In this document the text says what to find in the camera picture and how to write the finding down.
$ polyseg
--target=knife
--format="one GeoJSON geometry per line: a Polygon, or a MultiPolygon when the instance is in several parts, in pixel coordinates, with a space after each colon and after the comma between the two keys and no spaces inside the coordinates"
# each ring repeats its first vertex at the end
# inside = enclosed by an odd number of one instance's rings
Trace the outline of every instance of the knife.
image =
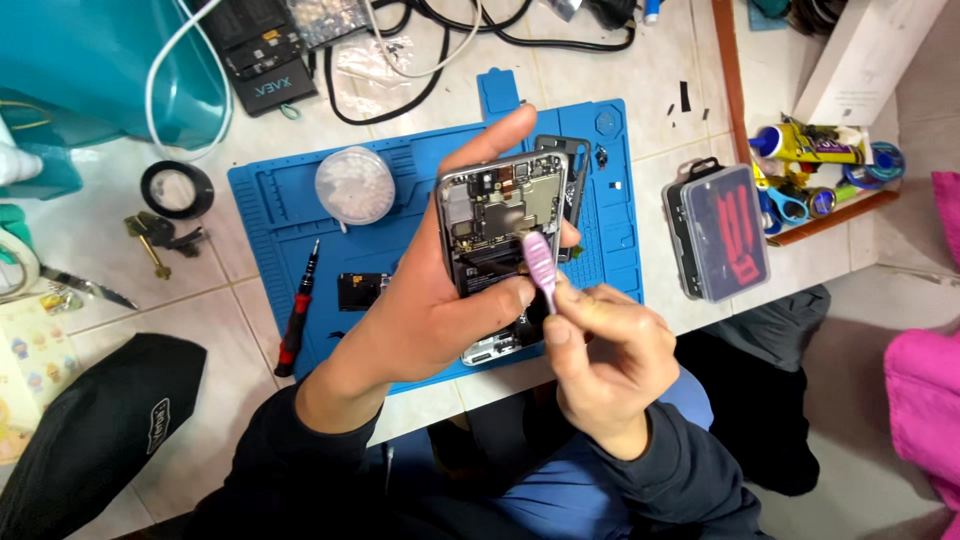
{"type": "Polygon", "coordinates": [[[90,296],[95,296],[97,298],[103,298],[104,300],[109,300],[114,304],[126,307],[128,309],[138,310],[139,307],[136,306],[133,302],[127,299],[124,295],[118,293],[117,291],[104,287],[103,285],[92,282],[90,280],[85,280],[83,278],[78,278],[73,274],[67,274],[62,270],[57,270],[56,268],[51,268],[44,264],[40,264],[40,276],[57,283],[63,283],[64,285],[77,289],[81,292],[85,292],[90,296]]]}

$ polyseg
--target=pink fabric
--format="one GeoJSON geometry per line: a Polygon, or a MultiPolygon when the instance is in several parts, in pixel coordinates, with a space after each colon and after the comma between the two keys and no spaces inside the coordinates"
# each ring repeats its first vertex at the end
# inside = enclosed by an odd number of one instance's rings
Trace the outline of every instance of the pink fabric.
{"type": "Polygon", "coordinates": [[[960,266],[960,174],[936,172],[933,180],[933,197],[937,201],[940,220],[944,222],[947,245],[953,260],[960,266]]]}
{"type": "MultiPolygon", "coordinates": [[[[960,333],[905,331],[887,347],[884,372],[894,449],[960,510],[960,333]]],[[[943,538],[960,540],[960,517],[943,538]]]]}

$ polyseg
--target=blue silicone mat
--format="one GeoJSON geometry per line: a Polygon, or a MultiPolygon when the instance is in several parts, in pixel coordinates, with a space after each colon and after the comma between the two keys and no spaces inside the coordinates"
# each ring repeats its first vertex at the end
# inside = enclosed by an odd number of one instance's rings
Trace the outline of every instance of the blue silicone mat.
{"type": "MultiPolygon", "coordinates": [[[[339,342],[335,332],[349,331],[364,314],[338,309],[337,276],[347,272],[393,274],[426,210],[440,161],[519,107],[512,71],[493,69],[478,76],[477,83],[484,122],[359,145],[375,151],[387,162],[396,183],[396,198],[385,217],[370,225],[349,227],[347,234],[341,233],[339,224],[321,206],[314,189],[320,162],[343,148],[258,161],[229,170],[230,187],[281,333],[293,309],[294,293],[307,256],[315,239],[320,239],[313,301],[307,310],[303,347],[294,368],[297,380],[333,351],[339,342]]],[[[578,224],[583,234],[580,245],[585,251],[562,264],[561,269],[579,287],[608,282],[642,302],[625,117],[623,100],[618,99],[542,110],[533,134],[508,154],[533,150],[536,135],[590,141],[593,156],[588,164],[578,224]],[[608,162],[603,170],[595,156],[597,145],[607,151],[608,162]]],[[[396,383],[391,393],[541,354],[541,346],[536,346],[474,367],[458,360],[428,380],[396,383]]]]}

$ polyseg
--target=precision screwdriver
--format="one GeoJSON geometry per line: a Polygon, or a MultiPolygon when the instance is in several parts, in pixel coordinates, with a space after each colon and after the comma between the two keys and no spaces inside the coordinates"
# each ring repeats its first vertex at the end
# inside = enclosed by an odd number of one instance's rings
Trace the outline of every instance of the precision screwdriver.
{"type": "Polygon", "coordinates": [[[294,360],[300,352],[303,343],[303,324],[306,322],[306,308],[310,305],[313,291],[313,273],[317,270],[317,250],[320,248],[320,239],[313,245],[313,253],[306,262],[306,271],[300,278],[300,288],[294,295],[294,310],[287,319],[287,332],[280,342],[280,359],[276,363],[274,375],[290,377],[294,374],[294,360]]]}

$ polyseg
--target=round plastic container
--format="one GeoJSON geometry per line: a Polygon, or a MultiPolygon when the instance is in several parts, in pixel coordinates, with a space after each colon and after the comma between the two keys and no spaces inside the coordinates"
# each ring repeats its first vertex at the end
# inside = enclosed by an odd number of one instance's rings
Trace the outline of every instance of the round plastic container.
{"type": "Polygon", "coordinates": [[[317,169],[317,197],[341,224],[367,225],[394,205],[396,186],[387,163],[362,146],[331,154],[317,169]]]}

